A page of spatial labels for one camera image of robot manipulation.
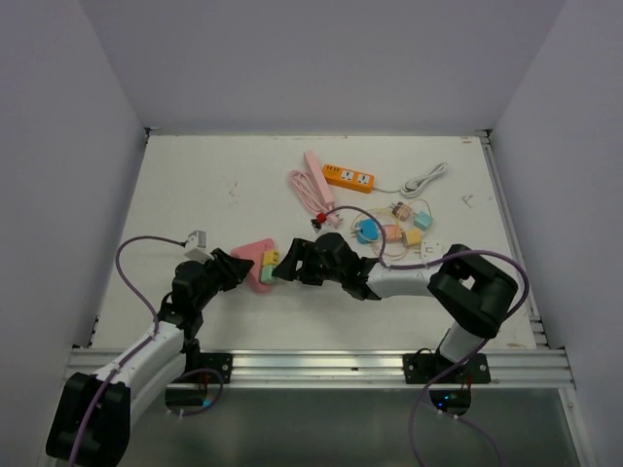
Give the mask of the yellow USB charger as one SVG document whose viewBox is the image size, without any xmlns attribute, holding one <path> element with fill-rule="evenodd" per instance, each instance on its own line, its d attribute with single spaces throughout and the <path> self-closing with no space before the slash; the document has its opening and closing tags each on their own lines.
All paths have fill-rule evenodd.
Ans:
<svg viewBox="0 0 623 467">
<path fill-rule="evenodd" d="M 279 257 L 276 249 L 265 250 L 262 256 L 262 267 L 276 267 L 279 264 Z"/>
</svg>

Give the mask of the pink long power strip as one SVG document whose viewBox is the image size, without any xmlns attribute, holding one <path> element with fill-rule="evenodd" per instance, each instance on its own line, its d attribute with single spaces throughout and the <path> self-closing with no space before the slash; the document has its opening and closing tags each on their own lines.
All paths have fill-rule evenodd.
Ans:
<svg viewBox="0 0 623 467">
<path fill-rule="evenodd" d="M 321 202 L 333 206 L 335 197 L 323 175 L 322 166 L 314 151 L 306 151 L 303 155 L 304 163 L 308 169 L 311 184 L 319 195 Z"/>
</svg>

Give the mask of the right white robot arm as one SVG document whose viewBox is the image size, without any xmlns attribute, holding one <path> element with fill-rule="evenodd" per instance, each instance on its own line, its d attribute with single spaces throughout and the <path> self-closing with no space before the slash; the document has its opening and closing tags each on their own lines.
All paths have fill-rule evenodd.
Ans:
<svg viewBox="0 0 623 467">
<path fill-rule="evenodd" d="M 274 276 L 311 286 L 333 281 L 360 301 L 436 299 L 454 319 L 433 359 L 435 374 L 448 382 L 463 376 L 474 349 L 497 335 L 518 292 L 516 280 L 487 261 L 484 252 L 462 244 L 427 265 L 387 268 L 377 258 L 358 256 L 339 233 L 294 239 Z"/>
</svg>

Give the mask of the green USB charger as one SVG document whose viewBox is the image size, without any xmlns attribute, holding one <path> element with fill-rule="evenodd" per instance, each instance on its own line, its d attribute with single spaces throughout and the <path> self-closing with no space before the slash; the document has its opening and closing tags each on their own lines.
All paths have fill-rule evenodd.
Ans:
<svg viewBox="0 0 623 467">
<path fill-rule="evenodd" d="M 264 285 L 271 285 L 275 283 L 274 277 L 274 265 L 262 266 L 259 274 L 259 282 Z"/>
</svg>

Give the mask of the teal plug charger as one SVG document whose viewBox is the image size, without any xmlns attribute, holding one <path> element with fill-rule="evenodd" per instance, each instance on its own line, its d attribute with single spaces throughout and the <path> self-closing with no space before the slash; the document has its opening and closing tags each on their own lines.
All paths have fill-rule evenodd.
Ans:
<svg viewBox="0 0 623 467">
<path fill-rule="evenodd" d="M 420 211 L 414 215 L 414 226 L 422 232 L 426 232 L 432 224 L 432 216 L 427 212 Z"/>
</svg>

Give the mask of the yellow plug charger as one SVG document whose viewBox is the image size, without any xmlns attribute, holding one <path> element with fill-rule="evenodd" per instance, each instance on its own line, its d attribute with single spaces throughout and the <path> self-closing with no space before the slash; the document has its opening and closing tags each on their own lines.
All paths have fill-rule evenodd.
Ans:
<svg viewBox="0 0 623 467">
<path fill-rule="evenodd" d="M 410 229 L 402 232 L 402 243 L 405 247 L 416 247 L 422 243 L 422 232 Z"/>
</svg>

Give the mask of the pink triangular power strip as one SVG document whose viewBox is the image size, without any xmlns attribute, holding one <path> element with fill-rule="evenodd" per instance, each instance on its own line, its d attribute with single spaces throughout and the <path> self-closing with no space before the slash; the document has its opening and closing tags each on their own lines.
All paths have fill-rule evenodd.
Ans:
<svg viewBox="0 0 623 467">
<path fill-rule="evenodd" d="M 235 258 L 253 262 L 253 266 L 245 278 L 245 282 L 256 294 L 267 294 L 273 288 L 273 284 L 264 285 L 259 282 L 259 274 L 262 267 L 262 256 L 264 251 L 268 249 L 276 249 L 278 251 L 272 238 L 265 238 L 256 242 L 247 243 L 234 248 L 230 252 L 230 254 Z"/>
</svg>

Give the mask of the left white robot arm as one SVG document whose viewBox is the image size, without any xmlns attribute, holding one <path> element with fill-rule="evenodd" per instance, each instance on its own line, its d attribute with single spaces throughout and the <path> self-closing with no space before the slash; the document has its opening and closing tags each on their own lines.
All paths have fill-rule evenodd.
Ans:
<svg viewBox="0 0 623 467">
<path fill-rule="evenodd" d="M 221 369 L 202 364 L 196 335 L 205 306 L 238 287 L 253 267 L 253 261 L 221 249 L 203 262 L 178 265 L 152 327 L 139 341 L 100 369 L 77 372 L 64 383 L 47 456 L 70 466 L 116 466 L 133 425 L 169 384 L 198 379 L 224 386 Z"/>
</svg>

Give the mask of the blue plug adapter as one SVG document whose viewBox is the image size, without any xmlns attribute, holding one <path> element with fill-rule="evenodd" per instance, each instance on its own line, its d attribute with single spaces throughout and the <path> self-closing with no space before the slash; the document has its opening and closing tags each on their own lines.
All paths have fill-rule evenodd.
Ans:
<svg viewBox="0 0 623 467">
<path fill-rule="evenodd" d="M 373 243 L 379 240 L 380 233 L 373 219 L 366 218 L 355 223 L 354 233 L 356 240 L 361 244 Z"/>
</svg>

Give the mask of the peach USB charger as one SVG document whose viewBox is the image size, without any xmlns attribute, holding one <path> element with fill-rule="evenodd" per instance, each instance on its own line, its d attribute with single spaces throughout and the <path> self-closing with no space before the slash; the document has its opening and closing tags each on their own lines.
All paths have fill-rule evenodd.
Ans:
<svg viewBox="0 0 623 467">
<path fill-rule="evenodd" d="M 387 243 L 397 243 L 403 241 L 404 231 L 397 225 L 383 225 L 385 241 Z"/>
</svg>

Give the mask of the orange power strip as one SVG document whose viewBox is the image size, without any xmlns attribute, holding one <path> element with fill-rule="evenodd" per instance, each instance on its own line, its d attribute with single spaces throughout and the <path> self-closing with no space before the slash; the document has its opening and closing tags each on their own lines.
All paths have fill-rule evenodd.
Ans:
<svg viewBox="0 0 623 467">
<path fill-rule="evenodd" d="M 322 174 L 326 182 L 331 186 L 366 195 L 371 194 L 374 189 L 375 177 L 369 173 L 325 164 L 322 166 Z"/>
</svg>

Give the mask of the pink plug charger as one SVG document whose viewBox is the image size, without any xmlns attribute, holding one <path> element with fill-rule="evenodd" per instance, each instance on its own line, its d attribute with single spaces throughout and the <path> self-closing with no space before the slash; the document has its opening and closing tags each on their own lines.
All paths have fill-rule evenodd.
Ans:
<svg viewBox="0 0 623 467">
<path fill-rule="evenodd" d="M 413 209 L 409 204 L 402 201 L 394 203 L 390 207 L 391 215 L 400 222 L 406 222 L 413 216 Z"/>
</svg>

